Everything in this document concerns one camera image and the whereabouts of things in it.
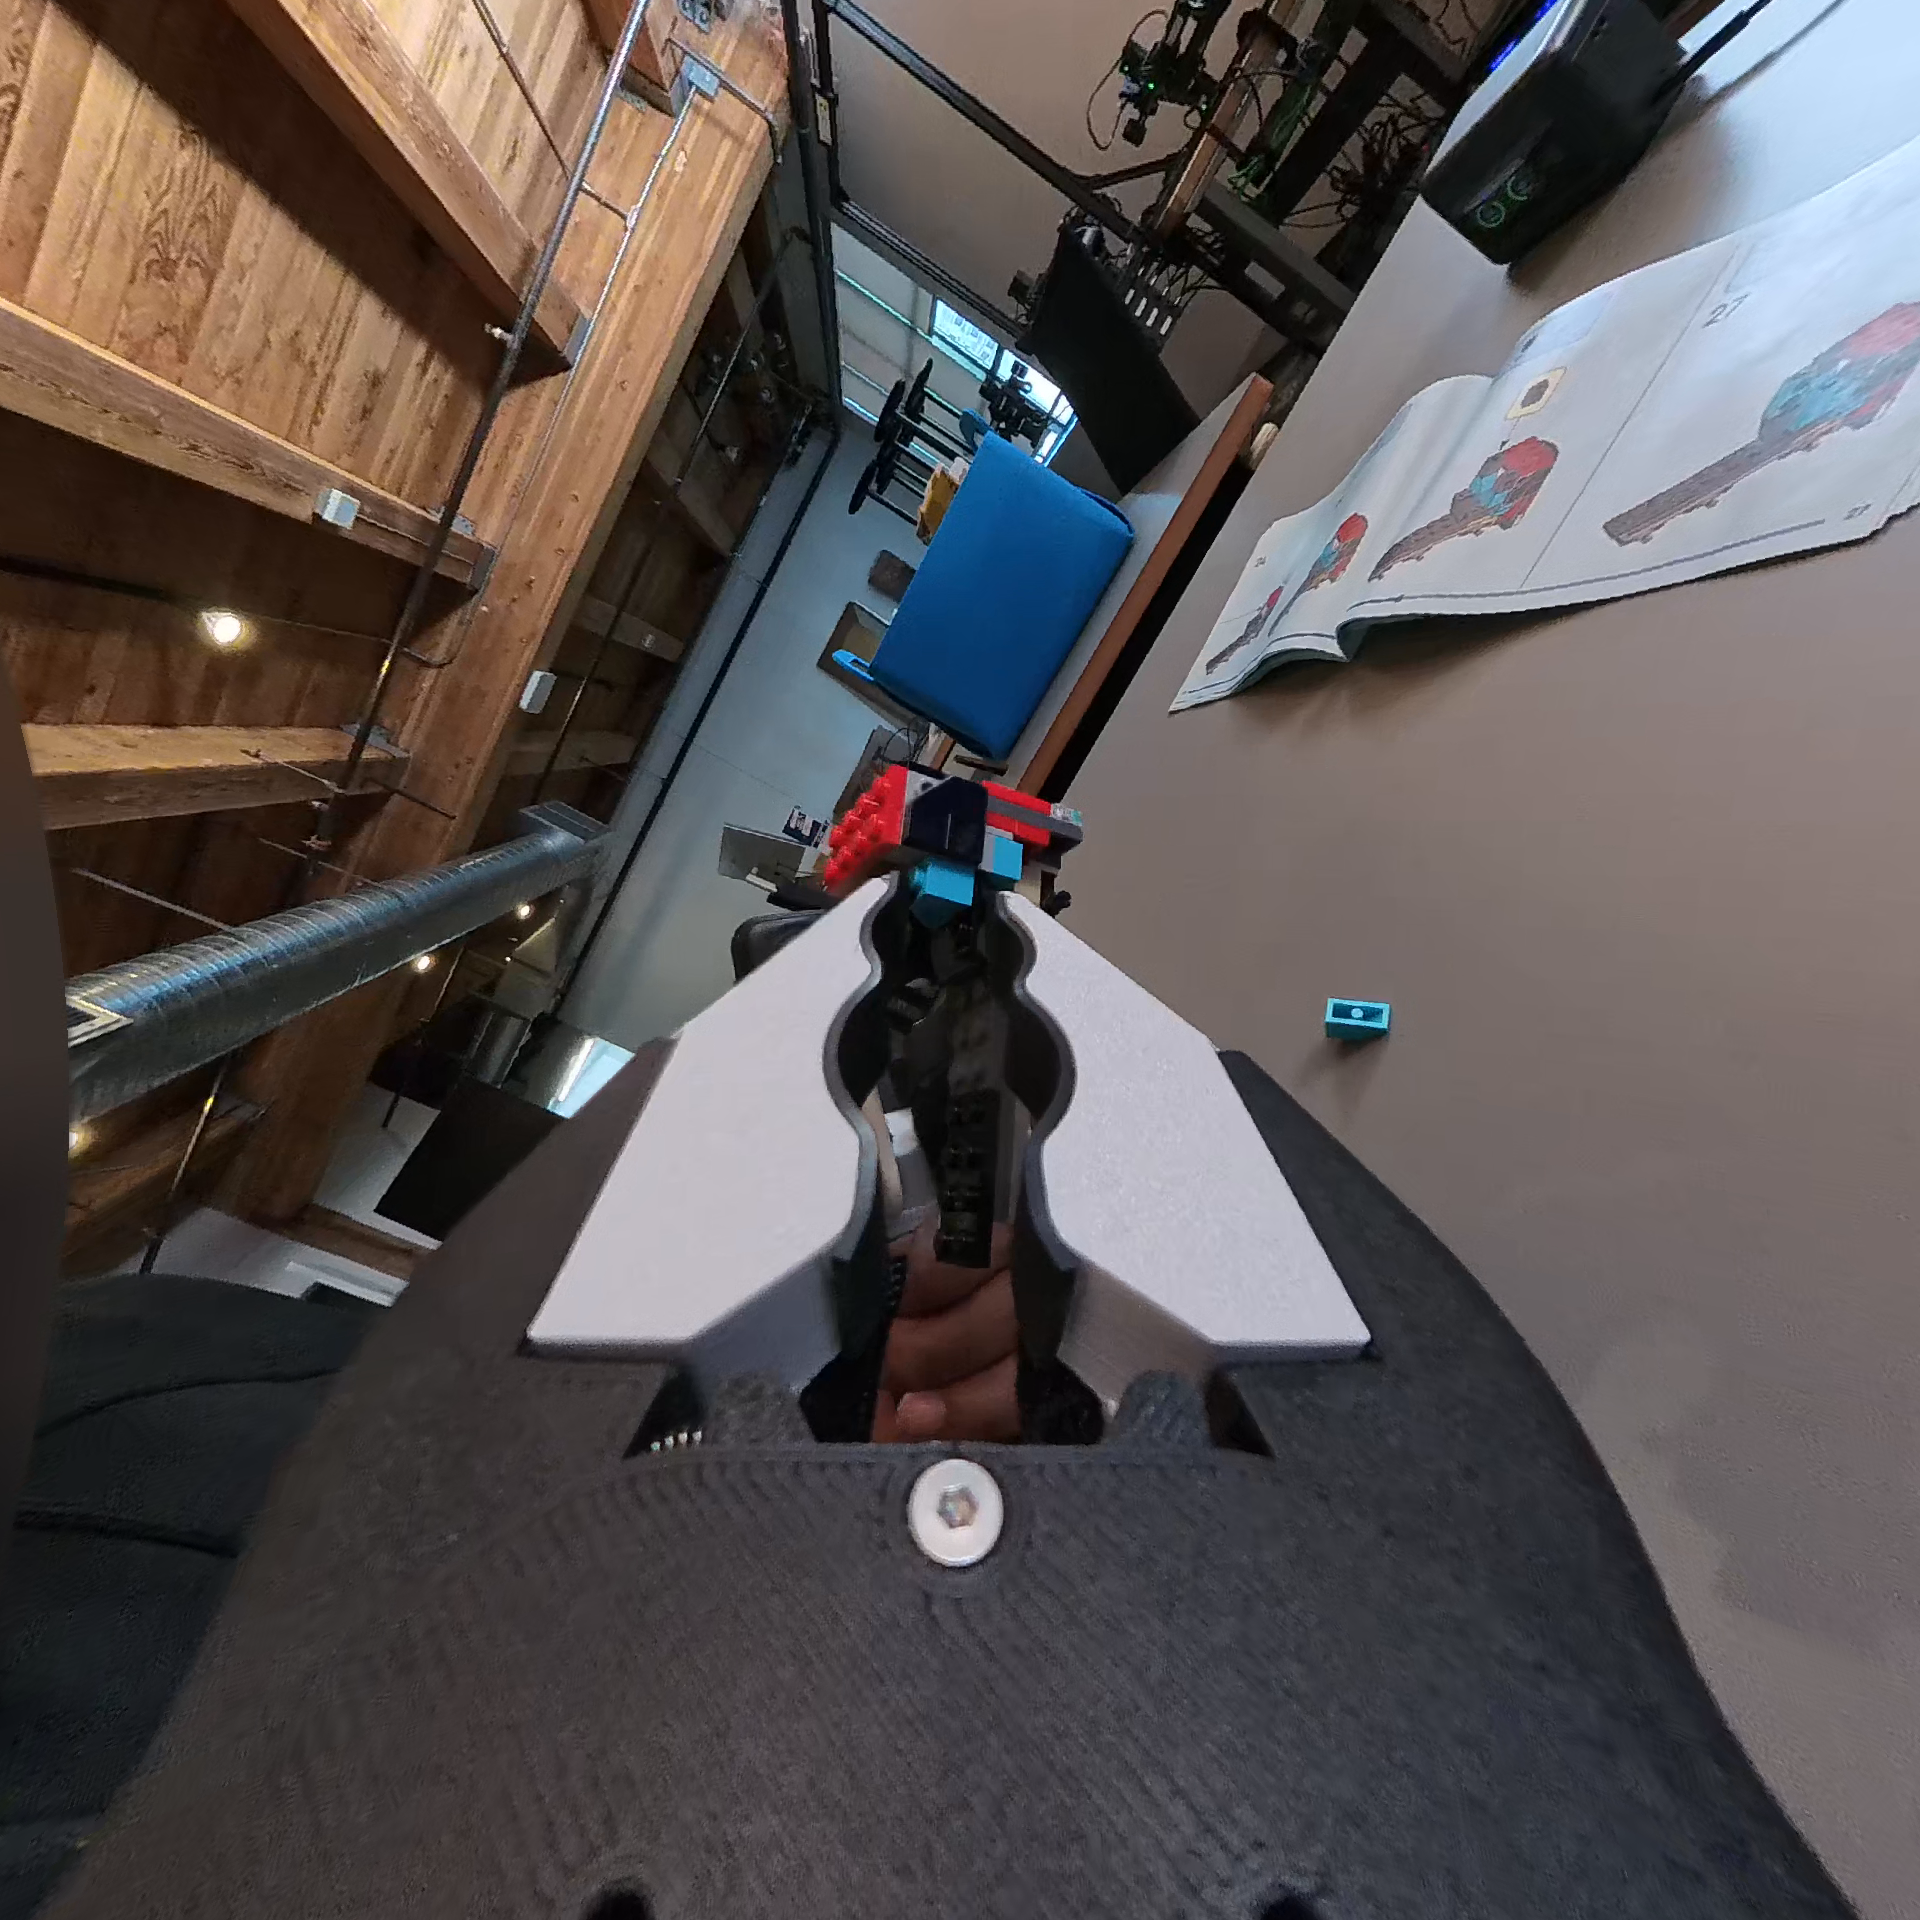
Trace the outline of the black panel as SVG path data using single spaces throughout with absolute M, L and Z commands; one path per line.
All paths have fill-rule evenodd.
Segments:
M 1031 287 L 1017 348 L 1069 395 L 1117 492 L 1132 492 L 1203 422 L 1070 222 Z

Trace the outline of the black office chair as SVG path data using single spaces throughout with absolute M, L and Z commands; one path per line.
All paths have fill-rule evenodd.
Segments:
M 835 902 L 810 881 L 784 881 L 769 890 L 759 914 L 733 930 L 733 980 L 748 980 L 761 962 L 778 958 L 810 923 L 816 923 Z

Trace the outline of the instruction booklet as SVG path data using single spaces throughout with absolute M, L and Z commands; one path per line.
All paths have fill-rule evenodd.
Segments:
M 1918 508 L 1918 143 L 1412 395 L 1252 553 L 1172 711 L 1369 631 L 1621 601 Z

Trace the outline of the black cabled device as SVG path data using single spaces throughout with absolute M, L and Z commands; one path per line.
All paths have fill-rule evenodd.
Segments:
M 1517 266 L 1643 160 L 1683 64 L 1652 3 L 1555 3 L 1464 105 L 1420 201 L 1484 258 Z

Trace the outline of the long black toy brick assembly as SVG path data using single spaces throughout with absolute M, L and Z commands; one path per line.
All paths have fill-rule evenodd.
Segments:
M 991 1266 L 1013 1210 L 1018 1099 L 1005 1082 L 1008 986 L 995 938 L 1013 890 L 1059 917 L 1070 903 L 1061 866 L 1085 839 L 1066 802 L 981 779 L 991 789 L 977 902 L 948 926 L 911 917 L 911 869 L 899 869 L 899 951 L 888 962 L 892 1091 L 919 1121 L 934 1172 L 934 1251 Z

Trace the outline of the grey desk wooden edge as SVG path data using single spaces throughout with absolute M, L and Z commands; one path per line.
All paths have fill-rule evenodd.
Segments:
M 1275 385 L 1263 374 L 1247 374 L 1122 499 L 1122 515 L 1132 526 L 1132 544 L 1008 751 L 1005 783 L 1045 800 L 1066 800 L 1069 783 L 1117 716 L 1123 693 L 1151 660 L 1211 540 L 1243 492 L 1252 479 L 1247 447 L 1271 397 Z

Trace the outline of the silver air duct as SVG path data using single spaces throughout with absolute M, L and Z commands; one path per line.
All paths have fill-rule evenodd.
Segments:
M 69 1043 L 69 1117 L 111 1112 L 468 938 L 520 902 L 591 877 L 606 839 L 609 829 L 571 807 L 528 807 L 520 837 L 488 852 L 71 976 L 69 1004 L 109 1021 Z

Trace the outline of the blue fabric box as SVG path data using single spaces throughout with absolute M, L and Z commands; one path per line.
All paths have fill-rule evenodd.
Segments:
M 853 686 L 1008 760 L 1090 612 L 1132 550 L 1113 502 L 1005 438 L 983 438 L 877 660 Z

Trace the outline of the black equipment cart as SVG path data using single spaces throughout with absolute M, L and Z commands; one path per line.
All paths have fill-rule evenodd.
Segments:
M 1252 3 L 1154 222 L 1276 345 L 1319 357 L 1487 75 L 1509 3 Z

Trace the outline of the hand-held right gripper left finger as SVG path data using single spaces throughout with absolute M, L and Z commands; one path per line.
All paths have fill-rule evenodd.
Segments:
M 534 1354 L 799 1391 L 878 1342 L 882 1125 L 861 1107 L 888 1071 L 892 930 L 899 884 L 870 877 L 676 1035 L 526 1329 Z

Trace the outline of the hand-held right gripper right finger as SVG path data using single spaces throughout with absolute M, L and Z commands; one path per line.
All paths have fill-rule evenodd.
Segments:
M 1373 1333 L 1211 1037 L 1017 890 L 995 986 L 1042 1368 L 1117 1413 L 1151 1376 L 1358 1358 Z

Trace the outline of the person's black jacket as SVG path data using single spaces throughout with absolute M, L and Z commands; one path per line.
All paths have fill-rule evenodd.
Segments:
M 36 1910 L 143 1761 L 376 1313 L 172 1272 L 61 1294 L 3 1563 L 3 1916 Z

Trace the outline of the large black screen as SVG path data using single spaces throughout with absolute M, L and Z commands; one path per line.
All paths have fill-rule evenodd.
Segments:
M 515 1091 L 463 1079 L 376 1202 L 376 1216 L 446 1242 L 563 1122 L 565 1117 Z

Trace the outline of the person's left hand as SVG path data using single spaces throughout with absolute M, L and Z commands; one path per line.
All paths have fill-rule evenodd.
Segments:
M 1008 1254 L 942 1259 L 932 1234 L 899 1245 L 904 1287 L 882 1348 L 871 1444 L 1017 1444 L 1018 1311 Z

